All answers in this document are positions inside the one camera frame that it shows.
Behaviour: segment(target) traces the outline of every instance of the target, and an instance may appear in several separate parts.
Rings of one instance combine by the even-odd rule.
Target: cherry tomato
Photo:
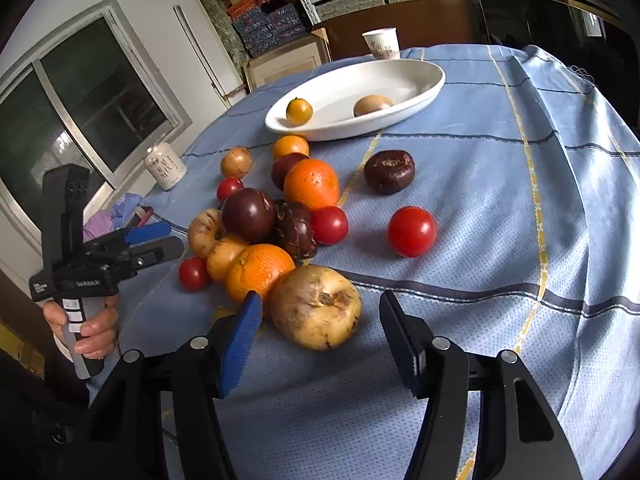
[[[233,195],[239,189],[242,189],[244,184],[242,180],[239,178],[233,178],[232,176],[228,176],[218,185],[218,200],[224,202],[228,197]]]
[[[190,292],[198,292],[211,282],[207,272],[207,263],[197,256],[187,258],[178,270],[180,284]]]
[[[415,258],[431,249],[438,228],[435,218],[424,209],[409,205],[396,211],[386,236],[396,253]]]
[[[334,245],[344,240],[349,231],[349,221],[342,209],[330,205],[313,211],[311,227],[316,242],[322,245]]]

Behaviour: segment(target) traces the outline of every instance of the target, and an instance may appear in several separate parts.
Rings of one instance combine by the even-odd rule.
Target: glass
[[[22,210],[40,227],[42,177],[77,164],[91,170],[89,197],[104,183],[56,114],[31,72],[0,103],[0,178]]]
[[[41,61],[66,110],[111,171],[166,121],[103,18]]]

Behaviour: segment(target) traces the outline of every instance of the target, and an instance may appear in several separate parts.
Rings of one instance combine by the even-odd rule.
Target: screw
[[[434,337],[433,341],[431,341],[431,344],[433,345],[434,348],[437,348],[438,350],[448,350],[451,346],[451,341],[449,341],[446,337]]]
[[[140,358],[140,352],[137,350],[127,350],[122,358],[126,363],[135,363]]]
[[[518,354],[511,350],[503,350],[500,357],[505,363],[509,363],[510,365],[514,364],[514,362],[518,360]]]
[[[209,340],[206,337],[201,335],[194,337],[189,343],[191,348],[195,350],[202,350],[203,348],[206,348],[208,344],[209,344]]]

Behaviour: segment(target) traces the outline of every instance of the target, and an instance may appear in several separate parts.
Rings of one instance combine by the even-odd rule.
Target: human hand
[[[116,331],[114,325],[118,320],[116,303],[120,295],[104,298],[105,307],[93,318],[82,323],[80,334],[83,337],[74,345],[74,351],[89,359],[101,359],[108,355],[115,346]],[[62,326],[66,324],[66,313],[55,301],[47,301],[42,308],[44,319],[60,342],[65,343]]]

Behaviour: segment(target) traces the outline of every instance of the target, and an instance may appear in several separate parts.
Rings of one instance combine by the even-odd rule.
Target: white paper cup
[[[362,37],[367,42],[375,59],[400,59],[398,35],[395,27],[363,32]]]

